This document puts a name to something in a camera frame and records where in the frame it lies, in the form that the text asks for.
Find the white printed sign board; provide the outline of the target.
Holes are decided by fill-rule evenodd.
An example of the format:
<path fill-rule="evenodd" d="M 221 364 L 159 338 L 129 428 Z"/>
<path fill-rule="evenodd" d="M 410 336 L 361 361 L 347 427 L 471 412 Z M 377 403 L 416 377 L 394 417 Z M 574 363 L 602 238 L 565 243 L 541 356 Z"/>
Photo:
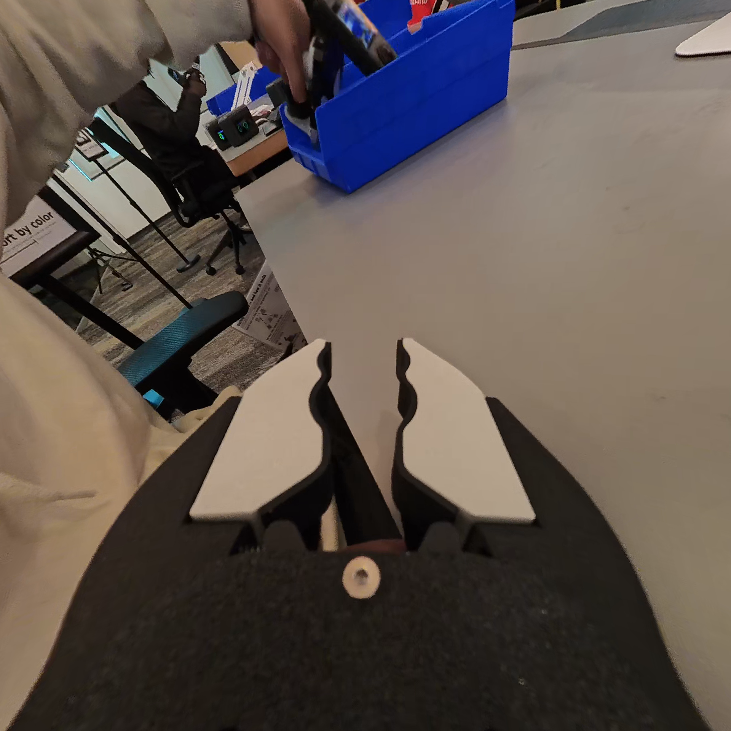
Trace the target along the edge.
<path fill-rule="evenodd" d="M 5 229 L 1 270 L 11 277 L 77 233 L 57 211 L 38 196 L 24 214 Z"/>

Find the blue plastic bin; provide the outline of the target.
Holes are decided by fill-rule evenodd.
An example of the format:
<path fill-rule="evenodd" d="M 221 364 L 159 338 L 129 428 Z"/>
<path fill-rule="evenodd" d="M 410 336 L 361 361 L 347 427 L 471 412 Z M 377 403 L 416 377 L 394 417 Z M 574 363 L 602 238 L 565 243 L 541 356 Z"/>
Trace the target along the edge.
<path fill-rule="evenodd" d="M 271 101 L 266 92 L 266 86 L 264 80 L 259 79 L 259 75 L 254 78 L 250 94 L 251 100 L 246 104 L 248 107 L 254 109 L 265 104 L 271 105 Z M 219 94 L 210 97 L 207 100 L 207 110 L 213 116 L 220 116 L 231 111 L 233 109 L 237 87 L 238 84 L 233 84 Z"/>
<path fill-rule="evenodd" d="M 282 115 L 293 159 L 346 193 L 506 98 L 516 14 L 513 1 L 464 2 L 411 32 L 408 1 L 361 9 L 397 59 L 369 77 L 345 65 L 339 94 L 316 110 L 317 146 Z"/>

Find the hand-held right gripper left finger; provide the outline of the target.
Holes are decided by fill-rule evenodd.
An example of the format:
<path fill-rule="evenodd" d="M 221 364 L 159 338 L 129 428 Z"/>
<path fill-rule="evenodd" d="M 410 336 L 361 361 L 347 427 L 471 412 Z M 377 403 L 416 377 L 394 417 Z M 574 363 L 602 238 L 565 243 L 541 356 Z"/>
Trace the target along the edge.
<path fill-rule="evenodd" d="M 319 338 L 243 392 L 189 510 L 192 521 L 247 524 L 258 539 L 288 521 L 308 549 L 320 547 L 334 496 L 323 406 L 331 374 L 331 345 Z"/>

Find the white metal stand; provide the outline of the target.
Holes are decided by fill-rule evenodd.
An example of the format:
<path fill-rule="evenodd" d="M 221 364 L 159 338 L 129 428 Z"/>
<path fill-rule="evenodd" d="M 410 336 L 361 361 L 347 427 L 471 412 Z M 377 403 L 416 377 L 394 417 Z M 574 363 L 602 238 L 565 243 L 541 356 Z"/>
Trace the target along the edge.
<path fill-rule="evenodd" d="M 681 59 L 730 54 L 730 14 L 719 18 L 675 49 L 675 56 Z"/>

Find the person's cream sweatshirt torso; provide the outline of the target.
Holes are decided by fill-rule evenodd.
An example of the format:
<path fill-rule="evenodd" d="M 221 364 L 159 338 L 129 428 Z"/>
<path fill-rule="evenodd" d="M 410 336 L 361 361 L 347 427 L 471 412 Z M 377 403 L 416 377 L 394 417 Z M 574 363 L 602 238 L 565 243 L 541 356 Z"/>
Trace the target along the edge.
<path fill-rule="evenodd" d="M 229 397 L 163 420 L 87 342 L 2 276 L 1 723 L 48 660 L 80 580 L 141 484 Z"/>

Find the black tripod stand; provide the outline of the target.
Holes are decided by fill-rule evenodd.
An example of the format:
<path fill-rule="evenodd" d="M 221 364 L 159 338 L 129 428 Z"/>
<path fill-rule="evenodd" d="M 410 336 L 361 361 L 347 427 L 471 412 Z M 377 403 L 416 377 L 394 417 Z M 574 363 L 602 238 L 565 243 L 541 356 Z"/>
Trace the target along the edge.
<path fill-rule="evenodd" d="M 138 172 L 148 178 L 152 185 L 154 185 L 158 190 L 164 201 L 168 204 L 170 211 L 174 214 L 177 212 L 178 204 L 181 201 L 180 196 L 177 192 L 174 192 L 172 183 L 164 176 L 158 166 L 146 153 L 142 152 L 132 142 L 122 137 L 121 133 L 114 131 L 112 127 L 106 124 L 102 119 L 95 117 L 85 128 L 85 132 L 87 132 L 90 137 L 102 147 L 115 151 L 124 161 L 129 162 Z M 174 242 L 172 242 L 169 236 L 162 228 L 160 228 L 158 223 L 147 214 L 137 199 L 134 198 L 132 194 L 130 194 L 117 181 L 117 179 L 113 177 L 109 169 L 104 168 L 104 166 L 97 160 L 94 161 L 94 164 L 114 185 L 114 187 L 121 192 L 128 204 L 130 204 L 132 208 L 144 220 L 146 220 L 148 226 L 158 234 L 159 238 L 178 257 L 181 262 L 176 268 L 178 273 L 187 273 L 200 262 L 200 255 L 196 254 L 192 258 L 188 258 L 187 255 L 181 251 Z"/>

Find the laminated paper sign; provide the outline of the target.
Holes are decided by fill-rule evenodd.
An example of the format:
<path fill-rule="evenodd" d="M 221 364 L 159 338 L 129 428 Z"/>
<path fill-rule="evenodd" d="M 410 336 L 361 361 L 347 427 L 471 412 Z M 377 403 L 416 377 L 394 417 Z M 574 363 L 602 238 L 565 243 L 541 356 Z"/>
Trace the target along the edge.
<path fill-rule="evenodd" d="M 249 309 L 233 328 L 279 352 L 293 352 L 307 345 L 292 309 L 265 261 L 246 294 Z"/>

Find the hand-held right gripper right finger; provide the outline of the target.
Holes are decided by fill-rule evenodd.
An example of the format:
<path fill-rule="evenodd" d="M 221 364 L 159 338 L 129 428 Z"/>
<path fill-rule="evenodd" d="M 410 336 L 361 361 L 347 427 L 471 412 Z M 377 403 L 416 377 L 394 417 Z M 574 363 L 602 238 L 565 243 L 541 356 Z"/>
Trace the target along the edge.
<path fill-rule="evenodd" d="M 393 502 L 410 551 L 446 524 L 465 545 L 481 524 L 534 525 L 536 513 L 487 397 L 413 338 L 397 342 Z"/>

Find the white metal bracket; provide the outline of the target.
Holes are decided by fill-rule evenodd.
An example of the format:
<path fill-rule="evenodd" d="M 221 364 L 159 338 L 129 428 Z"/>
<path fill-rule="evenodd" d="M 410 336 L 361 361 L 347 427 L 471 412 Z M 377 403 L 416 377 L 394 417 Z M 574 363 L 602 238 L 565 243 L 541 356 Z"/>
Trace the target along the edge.
<path fill-rule="evenodd" d="M 247 106 L 251 102 L 251 88 L 259 68 L 256 61 L 250 61 L 240 69 L 231 107 L 232 111 Z"/>

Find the person's left forearm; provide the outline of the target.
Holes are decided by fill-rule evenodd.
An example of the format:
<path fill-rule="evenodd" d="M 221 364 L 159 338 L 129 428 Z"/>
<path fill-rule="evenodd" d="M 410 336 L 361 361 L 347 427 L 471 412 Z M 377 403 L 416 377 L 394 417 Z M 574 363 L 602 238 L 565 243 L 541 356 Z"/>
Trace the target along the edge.
<path fill-rule="evenodd" d="M 251 36 L 248 2 L 2 2 L 2 226 L 13 224 L 101 106 L 150 60 L 186 66 Z"/>

